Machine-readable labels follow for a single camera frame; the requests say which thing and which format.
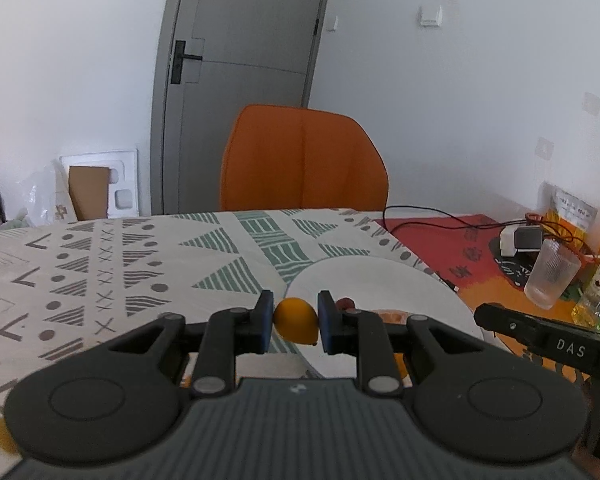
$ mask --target white wall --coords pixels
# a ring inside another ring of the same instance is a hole
[[[0,184],[52,158],[137,148],[150,212],[149,137],[165,0],[0,0]]]
[[[417,25],[442,4],[442,28]],[[508,216],[553,182],[600,206],[600,0],[328,0],[310,107],[355,118],[390,203]],[[538,137],[554,143],[550,161]]]

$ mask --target plate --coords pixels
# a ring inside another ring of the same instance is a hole
[[[405,264],[373,256],[340,256],[316,262],[289,284],[285,297],[302,298],[314,309],[318,292],[328,290],[333,301],[351,298],[362,310],[401,310],[425,314],[482,339],[474,314],[448,286]],[[356,359],[329,356],[316,346],[298,345],[314,371],[323,377],[355,377]]]

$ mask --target patterned tablecloth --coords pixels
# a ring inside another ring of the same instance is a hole
[[[22,377],[161,312],[200,322],[227,307],[253,306],[263,288],[277,302],[305,267],[349,254],[389,258],[433,274],[368,215],[344,209],[183,214],[0,231],[0,413]],[[278,357],[296,353],[276,334],[271,343]],[[267,358],[273,363],[276,356],[261,357]],[[255,368],[275,374],[262,362]],[[0,451],[0,475],[16,460]]]

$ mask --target clear cup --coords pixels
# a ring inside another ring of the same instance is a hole
[[[580,269],[576,254],[556,240],[542,242],[540,253],[525,285],[526,296],[549,310]]]

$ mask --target orange chair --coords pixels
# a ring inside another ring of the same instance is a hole
[[[224,149],[220,209],[378,211],[386,205],[388,189],[382,158],[353,119],[249,105]]]

